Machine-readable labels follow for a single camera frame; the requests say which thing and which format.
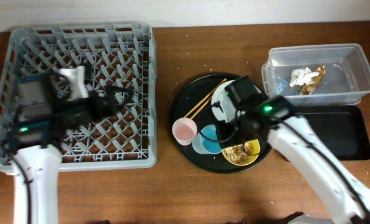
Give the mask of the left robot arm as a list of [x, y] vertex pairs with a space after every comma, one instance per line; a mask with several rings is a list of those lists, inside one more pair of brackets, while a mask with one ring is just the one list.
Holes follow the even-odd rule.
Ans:
[[133, 90], [105, 86], [105, 96], [85, 89], [81, 75], [43, 73], [19, 80], [24, 104], [4, 141], [14, 171], [14, 223], [58, 223], [61, 142], [69, 129], [116, 114]]

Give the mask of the white tissue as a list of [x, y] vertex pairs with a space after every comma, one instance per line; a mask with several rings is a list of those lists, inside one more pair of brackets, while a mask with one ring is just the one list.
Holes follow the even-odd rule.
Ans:
[[303, 86], [305, 84], [311, 84], [311, 78], [317, 76], [318, 72], [312, 72], [308, 67], [295, 69], [292, 71], [291, 79], [289, 82], [290, 87]]

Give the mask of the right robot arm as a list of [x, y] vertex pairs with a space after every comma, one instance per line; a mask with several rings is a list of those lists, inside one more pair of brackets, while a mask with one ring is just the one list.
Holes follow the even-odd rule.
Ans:
[[233, 125], [223, 148], [245, 149], [266, 136], [325, 203], [333, 223], [370, 223], [370, 189], [360, 182], [320, 140], [308, 120], [286, 98], [267, 98], [249, 77], [224, 82], [212, 97], [219, 121]]

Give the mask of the gold snack wrapper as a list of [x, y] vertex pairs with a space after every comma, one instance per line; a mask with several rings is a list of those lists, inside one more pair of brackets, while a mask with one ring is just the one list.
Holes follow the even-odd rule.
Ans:
[[325, 66], [318, 66], [315, 72], [318, 72], [318, 75], [311, 78], [311, 84], [305, 84], [302, 86], [299, 95], [311, 95], [316, 90], [316, 88], [320, 84], [320, 81], [325, 75]]

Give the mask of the pink plastic cup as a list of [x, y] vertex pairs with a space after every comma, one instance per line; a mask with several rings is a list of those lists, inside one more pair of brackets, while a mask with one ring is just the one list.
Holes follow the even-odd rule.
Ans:
[[197, 125], [190, 118], [179, 118], [172, 125], [172, 134], [180, 145], [190, 145], [197, 134]]

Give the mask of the blue plastic cup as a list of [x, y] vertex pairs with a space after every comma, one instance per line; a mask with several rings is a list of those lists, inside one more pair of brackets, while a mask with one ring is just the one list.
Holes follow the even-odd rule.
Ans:
[[201, 132], [197, 133], [192, 140], [192, 147], [198, 154], [219, 154], [222, 152], [222, 148], [218, 142], [210, 141], [201, 134], [205, 135], [209, 139], [217, 140], [217, 129], [213, 124], [205, 126]]

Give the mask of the yellow bowl with food scraps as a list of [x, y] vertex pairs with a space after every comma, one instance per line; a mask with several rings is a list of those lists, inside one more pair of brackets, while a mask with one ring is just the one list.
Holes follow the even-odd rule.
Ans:
[[222, 150], [223, 156], [233, 165], [246, 166], [255, 162], [260, 154], [260, 143], [257, 139], [243, 144], [227, 147]]

